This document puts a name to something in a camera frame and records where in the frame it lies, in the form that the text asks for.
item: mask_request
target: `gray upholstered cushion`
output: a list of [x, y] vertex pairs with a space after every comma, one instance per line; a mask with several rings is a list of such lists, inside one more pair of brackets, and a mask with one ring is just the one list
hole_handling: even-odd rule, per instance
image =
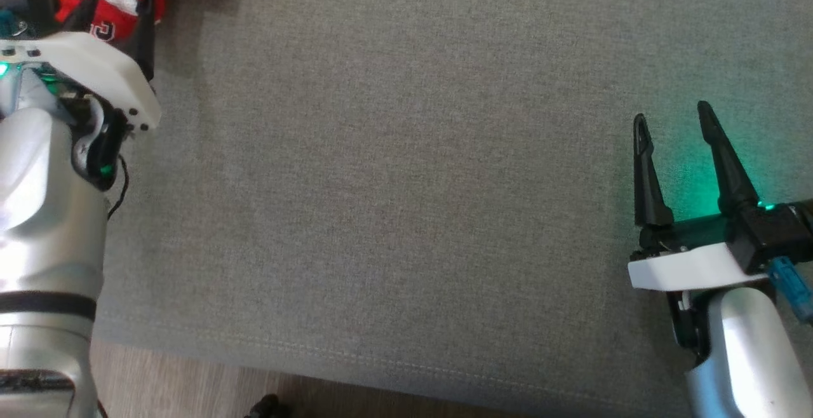
[[[170, 0], [97, 334], [548, 415], [683, 416], [630, 289], [632, 118], [714, 210], [709, 100], [813, 195], [813, 0]], [[813, 331], [789, 324], [808, 372]]]

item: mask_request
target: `white plastic mount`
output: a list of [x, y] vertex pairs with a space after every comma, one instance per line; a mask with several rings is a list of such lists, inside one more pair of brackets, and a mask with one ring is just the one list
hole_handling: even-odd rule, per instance
[[707, 290], [767, 278], [746, 275], [725, 243], [632, 261], [627, 270], [633, 288], [656, 291]]
[[87, 32], [58, 32], [35, 41], [4, 41], [0, 50], [14, 50], [0, 62], [47, 62], [53, 68], [107, 99], [134, 126], [133, 132], [157, 128], [161, 108], [138, 64], [110, 44]]

